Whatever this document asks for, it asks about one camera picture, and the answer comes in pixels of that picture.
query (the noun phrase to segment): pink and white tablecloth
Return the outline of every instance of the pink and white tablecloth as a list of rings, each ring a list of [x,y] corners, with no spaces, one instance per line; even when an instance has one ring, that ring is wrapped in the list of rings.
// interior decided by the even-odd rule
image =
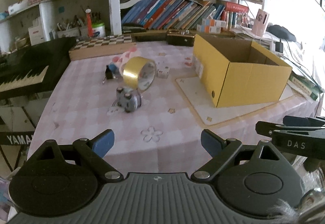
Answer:
[[[47,139],[58,144],[92,139],[105,129],[115,133],[115,144],[105,160],[126,175],[128,172],[193,173],[210,156],[200,144],[204,127],[197,122],[189,103],[176,87],[175,77],[193,70],[185,65],[193,48],[176,47],[165,42],[138,43],[143,57],[171,67],[168,79],[156,78],[144,92],[145,104],[134,113],[108,115],[122,84],[110,80],[102,85],[105,66],[112,56],[71,62],[51,95],[36,128],[29,157]],[[287,100],[209,127],[222,138],[234,137],[244,144],[256,144],[259,120],[281,123],[285,115],[314,116],[318,102],[310,103],[299,94]]]

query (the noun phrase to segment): gray ribbed surface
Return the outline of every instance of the gray ribbed surface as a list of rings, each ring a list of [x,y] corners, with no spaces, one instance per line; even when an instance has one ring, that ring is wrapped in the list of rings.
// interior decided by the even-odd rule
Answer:
[[[106,184],[99,196],[78,212],[57,218],[17,214],[9,224],[266,224],[223,205],[209,185],[185,174],[130,174]]]

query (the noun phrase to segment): pink device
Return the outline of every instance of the pink device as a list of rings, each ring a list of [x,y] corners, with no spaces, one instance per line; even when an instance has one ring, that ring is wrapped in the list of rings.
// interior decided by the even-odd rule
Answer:
[[[263,36],[268,26],[269,15],[267,12],[262,9],[258,10],[253,28],[251,32],[257,36]]]

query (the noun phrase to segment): gold tape roll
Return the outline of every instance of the gold tape roll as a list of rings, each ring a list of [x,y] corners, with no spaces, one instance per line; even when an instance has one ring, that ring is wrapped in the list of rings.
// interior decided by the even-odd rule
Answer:
[[[155,78],[156,68],[153,60],[133,57],[124,65],[123,80],[127,86],[145,91]]]

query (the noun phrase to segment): silver bolt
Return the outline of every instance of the silver bolt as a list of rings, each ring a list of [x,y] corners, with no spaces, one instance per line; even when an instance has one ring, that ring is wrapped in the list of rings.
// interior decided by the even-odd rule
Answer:
[[[105,174],[105,177],[107,179],[111,179],[111,180],[114,180],[114,179],[118,179],[121,177],[121,174],[119,172],[116,172],[116,171],[110,171],[110,172],[107,172]]]
[[[194,173],[194,176],[197,178],[197,179],[206,179],[206,178],[209,178],[210,177],[210,174],[206,171],[197,171]]]

